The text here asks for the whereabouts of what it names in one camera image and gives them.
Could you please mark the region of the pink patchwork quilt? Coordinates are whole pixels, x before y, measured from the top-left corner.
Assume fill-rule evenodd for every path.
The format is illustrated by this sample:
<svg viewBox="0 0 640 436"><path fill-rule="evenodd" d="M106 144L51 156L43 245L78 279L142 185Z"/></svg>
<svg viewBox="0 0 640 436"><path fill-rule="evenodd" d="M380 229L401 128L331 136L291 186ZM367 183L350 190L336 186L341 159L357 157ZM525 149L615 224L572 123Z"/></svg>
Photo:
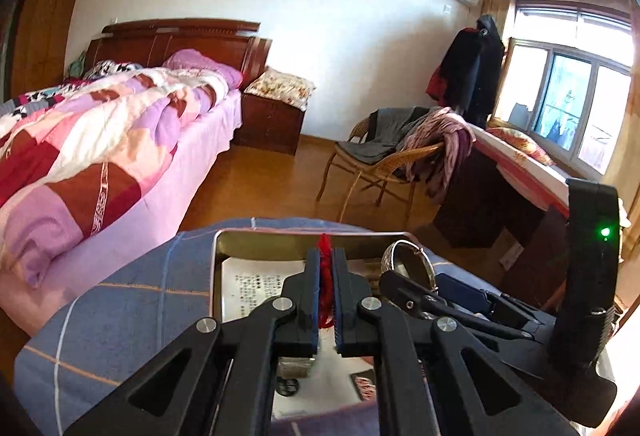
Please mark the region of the pink patchwork quilt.
<svg viewBox="0 0 640 436"><path fill-rule="evenodd" d="M79 88L1 139L1 267L37 289L51 263L155 187L186 130L238 92L216 70L130 70Z"/></svg>

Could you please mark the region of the brown wooden wardrobe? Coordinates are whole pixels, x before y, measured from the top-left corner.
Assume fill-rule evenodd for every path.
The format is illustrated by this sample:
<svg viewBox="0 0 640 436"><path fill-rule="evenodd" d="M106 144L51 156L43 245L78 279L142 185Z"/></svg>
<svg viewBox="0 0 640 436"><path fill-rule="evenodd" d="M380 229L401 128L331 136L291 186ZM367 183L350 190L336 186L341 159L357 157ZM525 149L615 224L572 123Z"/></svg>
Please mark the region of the brown wooden wardrobe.
<svg viewBox="0 0 640 436"><path fill-rule="evenodd" d="M17 0L8 44L6 95L54 86L63 79L76 0Z"/></svg>

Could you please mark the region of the wooden bed headboard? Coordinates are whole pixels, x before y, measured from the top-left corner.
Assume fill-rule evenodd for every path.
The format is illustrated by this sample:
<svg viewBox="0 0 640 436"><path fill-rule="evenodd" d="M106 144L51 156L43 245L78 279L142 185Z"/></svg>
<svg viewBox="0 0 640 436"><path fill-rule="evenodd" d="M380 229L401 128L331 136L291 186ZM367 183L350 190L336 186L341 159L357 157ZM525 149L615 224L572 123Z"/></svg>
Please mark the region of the wooden bed headboard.
<svg viewBox="0 0 640 436"><path fill-rule="evenodd" d="M162 65L182 49L227 64L243 75L246 87L266 68L271 41L259 36L255 22L221 18L158 18L112 24L93 39L85 57L85 68L104 60Z"/></svg>

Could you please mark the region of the dark hanging coats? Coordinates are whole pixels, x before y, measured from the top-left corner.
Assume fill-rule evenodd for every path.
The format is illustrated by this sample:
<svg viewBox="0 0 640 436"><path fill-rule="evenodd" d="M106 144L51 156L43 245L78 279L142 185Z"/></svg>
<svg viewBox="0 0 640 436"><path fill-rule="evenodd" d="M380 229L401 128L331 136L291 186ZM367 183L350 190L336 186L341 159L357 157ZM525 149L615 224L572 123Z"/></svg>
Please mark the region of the dark hanging coats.
<svg viewBox="0 0 640 436"><path fill-rule="evenodd" d="M494 18L481 15L474 27L454 37L428 82L427 96L485 129L497 100L504 52Z"/></svg>

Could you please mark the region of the grey garment on chair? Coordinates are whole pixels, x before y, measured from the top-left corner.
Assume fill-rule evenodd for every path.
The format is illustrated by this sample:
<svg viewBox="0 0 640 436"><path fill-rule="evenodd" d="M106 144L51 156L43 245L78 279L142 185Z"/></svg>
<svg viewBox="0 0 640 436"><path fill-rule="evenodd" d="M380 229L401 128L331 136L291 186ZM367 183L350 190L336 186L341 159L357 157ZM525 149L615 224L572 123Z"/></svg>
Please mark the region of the grey garment on chair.
<svg viewBox="0 0 640 436"><path fill-rule="evenodd" d="M341 141L337 145L366 165L374 165L398 150L399 143L423 121L429 107L385 107L369 115L369 128L362 143Z"/></svg>

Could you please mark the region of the blue plaid tablecloth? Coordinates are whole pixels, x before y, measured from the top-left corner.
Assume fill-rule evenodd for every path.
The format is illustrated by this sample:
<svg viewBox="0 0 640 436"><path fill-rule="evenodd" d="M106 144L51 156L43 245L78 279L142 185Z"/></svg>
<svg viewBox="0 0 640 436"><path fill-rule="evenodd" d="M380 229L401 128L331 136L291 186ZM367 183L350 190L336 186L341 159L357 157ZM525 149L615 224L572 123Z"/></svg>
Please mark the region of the blue plaid tablecloth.
<svg viewBox="0 0 640 436"><path fill-rule="evenodd" d="M208 312L221 229L352 232L309 218L235 218L179 233L59 310L15 359L14 393L43 435L59 435Z"/></svg>

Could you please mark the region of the floral cushion on nightstand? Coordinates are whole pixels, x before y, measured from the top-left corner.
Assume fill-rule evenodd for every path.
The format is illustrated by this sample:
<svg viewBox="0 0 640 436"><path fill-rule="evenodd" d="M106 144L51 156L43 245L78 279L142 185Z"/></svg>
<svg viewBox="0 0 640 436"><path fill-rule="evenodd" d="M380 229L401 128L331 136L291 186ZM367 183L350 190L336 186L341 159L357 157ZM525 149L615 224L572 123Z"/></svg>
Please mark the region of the floral cushion on nightstand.
<svg viewBox="0 0 640 436"><path fill-rule="evenodd" d="M314 90L316 86L306 78L267 67L262 75L245 88L244 93L280 101L305 112Z"/></svg>

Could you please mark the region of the silver bangle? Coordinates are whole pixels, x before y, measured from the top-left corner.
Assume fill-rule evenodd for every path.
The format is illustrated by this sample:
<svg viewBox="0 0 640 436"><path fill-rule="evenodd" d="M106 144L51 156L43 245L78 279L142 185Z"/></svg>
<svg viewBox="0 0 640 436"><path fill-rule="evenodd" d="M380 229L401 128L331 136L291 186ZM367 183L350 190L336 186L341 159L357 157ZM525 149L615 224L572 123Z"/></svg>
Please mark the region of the silver bangle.
<svg viewBox="0 0 640 436"><path fill-rule="evenodd" d="M425 248L408 240L398 240L386 248L381 272L395 271L430 292L437 291L435 268Z"/></svg>

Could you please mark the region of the window with frame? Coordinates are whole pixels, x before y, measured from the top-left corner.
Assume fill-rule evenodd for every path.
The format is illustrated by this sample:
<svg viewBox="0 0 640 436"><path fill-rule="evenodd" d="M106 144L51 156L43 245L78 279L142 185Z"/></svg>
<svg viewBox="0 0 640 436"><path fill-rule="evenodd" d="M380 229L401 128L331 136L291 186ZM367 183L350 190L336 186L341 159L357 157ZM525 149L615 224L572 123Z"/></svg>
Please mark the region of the window with frame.
<svg viewBox="0 0 640 436"><path fill-rule="evenodd" d="M592 4L521 2L495 121L526 133L563 167L601 179L622 129L632 61L628 15Z"/></svg>

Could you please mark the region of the dark wooden desk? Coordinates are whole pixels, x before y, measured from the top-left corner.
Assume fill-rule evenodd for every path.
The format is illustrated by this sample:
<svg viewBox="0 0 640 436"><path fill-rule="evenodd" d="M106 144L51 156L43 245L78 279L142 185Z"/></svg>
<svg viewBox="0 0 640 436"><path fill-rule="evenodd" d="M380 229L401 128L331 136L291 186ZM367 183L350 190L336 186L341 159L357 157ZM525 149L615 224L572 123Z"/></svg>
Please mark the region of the dark wooden desk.
<svg viewBox="0 0 640 436"><path fill-rule="evenodd" d="M499 173L498 163L473 150L452 177L435 228L452 248L484 249L486 269L469 271L500 291L540 308L553 308L565 291L567 213L542 209Z"/></svg>

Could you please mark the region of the dark wooden nightstand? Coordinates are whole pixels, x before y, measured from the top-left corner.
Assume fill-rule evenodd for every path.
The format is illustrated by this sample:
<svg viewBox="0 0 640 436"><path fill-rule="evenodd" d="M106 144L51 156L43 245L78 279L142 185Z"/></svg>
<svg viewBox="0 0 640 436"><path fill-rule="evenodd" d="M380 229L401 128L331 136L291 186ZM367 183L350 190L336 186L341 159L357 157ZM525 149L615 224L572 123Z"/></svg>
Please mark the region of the dark wooden nightstand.
<svg viewBox="0 0 640 436"><path fill-rule="evenodd" d="M241 147L295 155L305 112L279 100L244 92L242 125L234 134Z"/></svg>

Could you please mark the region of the paper leaflet in tin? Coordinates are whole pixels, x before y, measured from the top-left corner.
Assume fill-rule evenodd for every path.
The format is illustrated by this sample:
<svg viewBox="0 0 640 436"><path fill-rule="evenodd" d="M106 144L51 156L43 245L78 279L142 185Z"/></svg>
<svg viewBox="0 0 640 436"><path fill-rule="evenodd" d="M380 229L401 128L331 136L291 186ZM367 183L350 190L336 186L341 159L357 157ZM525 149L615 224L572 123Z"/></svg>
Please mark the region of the paper leaflet in tin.
<svg viewBox="0 0 640 436"><path fill-rule="evenodd" d="M238 320L271 297L280 296L290 275L302 272L301 260L259 261L236 257L221 266L221 318ZM375 401L372 364L363 358L343 358L335 349L332 328L320 332L320 349L308 378L278 376L272 417L275 420L311 416Z"/></svg>

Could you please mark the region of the floral bedding on desk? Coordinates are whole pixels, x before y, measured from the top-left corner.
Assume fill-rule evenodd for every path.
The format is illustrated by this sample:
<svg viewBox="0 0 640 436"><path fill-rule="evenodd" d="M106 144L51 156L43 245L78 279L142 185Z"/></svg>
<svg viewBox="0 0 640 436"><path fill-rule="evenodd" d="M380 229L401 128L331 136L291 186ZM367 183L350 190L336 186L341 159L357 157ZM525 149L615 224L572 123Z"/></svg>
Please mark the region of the floral bedding on desk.
<svg viewBox="0 0 640 436"><path fill-rule="evenodd" d="M500 175L514 190L543 211L553 206L565 218L568 217L567 176L554 166L538 163L486 130L476 126L471 128L476 138L474 148L497 162Z"/></svg>

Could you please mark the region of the wicker chair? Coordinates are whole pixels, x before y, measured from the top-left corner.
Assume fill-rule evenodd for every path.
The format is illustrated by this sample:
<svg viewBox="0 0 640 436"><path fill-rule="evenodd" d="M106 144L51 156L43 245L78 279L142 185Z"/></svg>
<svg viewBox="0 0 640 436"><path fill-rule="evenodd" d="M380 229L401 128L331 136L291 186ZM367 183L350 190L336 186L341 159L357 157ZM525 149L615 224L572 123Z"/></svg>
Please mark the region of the wicker chair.
<svg viewBox="0 0 640 436"><path fill-rule="evenodd" d="M444 151L445 145L436 143L420 149L395 152L374 164L366 164L358 161L355 156L349 154L340 144L335 143L334 152L329 156L326 166L324 166L316 202L319 203L321 201L324 191L326 191L330 170L335 167L352 176L352 182L337 214L337 222L344 220L347 206L356 186L360 181L363 181L366 185L362 188L362 191L370 188L378 189L378 198L375 201L376 207L381 206L383 197L386 195L405 205L402 225L406 227L409 223L414 197L416 196L418 180L415 177L407 178L404 169L417 162L431 162Z"/></svg>

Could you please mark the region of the purple pink clothes on chair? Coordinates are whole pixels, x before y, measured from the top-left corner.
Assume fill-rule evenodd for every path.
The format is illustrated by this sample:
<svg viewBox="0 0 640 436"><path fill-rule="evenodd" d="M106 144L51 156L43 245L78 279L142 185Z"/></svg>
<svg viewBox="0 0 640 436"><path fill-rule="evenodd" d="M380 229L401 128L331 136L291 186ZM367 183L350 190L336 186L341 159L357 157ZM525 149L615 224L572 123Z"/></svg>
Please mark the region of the purple pink clothes on chair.
<svg viewBox="0 0 640 436"><path fill-rule="evenodd" d="M397 151L442 144L432 156L405 166L406 177L423 179L426 194L435 202L441 202L452 176L471 154L475 141L474 131L462 116L450 107L434 106L412 124L405 138L398 143Z"/></svg>

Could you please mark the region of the pink metal tin box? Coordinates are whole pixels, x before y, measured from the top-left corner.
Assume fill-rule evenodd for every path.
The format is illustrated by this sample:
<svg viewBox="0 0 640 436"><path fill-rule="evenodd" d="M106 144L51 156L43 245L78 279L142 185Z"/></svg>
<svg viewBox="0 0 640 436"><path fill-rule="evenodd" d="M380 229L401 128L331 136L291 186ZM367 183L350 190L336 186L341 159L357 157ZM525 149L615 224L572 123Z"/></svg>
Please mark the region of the pink metal tin box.
<svg viewBox="0 0 640 436"><path fill-rule="evenodd" d="M224 229L214 235L210 268L210 310L229 322L249 315L265 300L283 294L284 280L302 272L307 253L323 229ZM407 232L330 231L331 245L344 249L350 271L366 278L373 292L382 272L394 269L427 289L435 287L435 268L426 248ZM275 421L373 408L373 364L342 358L331 328L319 333L318 354L285 359L278 367L282 388L274 394Z"/></svg>

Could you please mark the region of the purple pillow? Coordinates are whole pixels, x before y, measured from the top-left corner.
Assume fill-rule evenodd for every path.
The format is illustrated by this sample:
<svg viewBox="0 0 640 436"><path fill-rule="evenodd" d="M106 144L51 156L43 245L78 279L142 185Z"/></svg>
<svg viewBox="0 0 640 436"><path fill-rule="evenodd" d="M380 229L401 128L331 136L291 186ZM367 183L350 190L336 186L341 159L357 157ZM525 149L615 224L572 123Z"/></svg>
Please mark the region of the purple pillow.
<svg viewBox="0 0 640 436"><path fill-rule="evenodd" d="M219 63L195 49L181 49L171 55L163 64L169 70L212 70L220 74L232 89L239 89L243 81L242 73L236 68Z"/></svg>

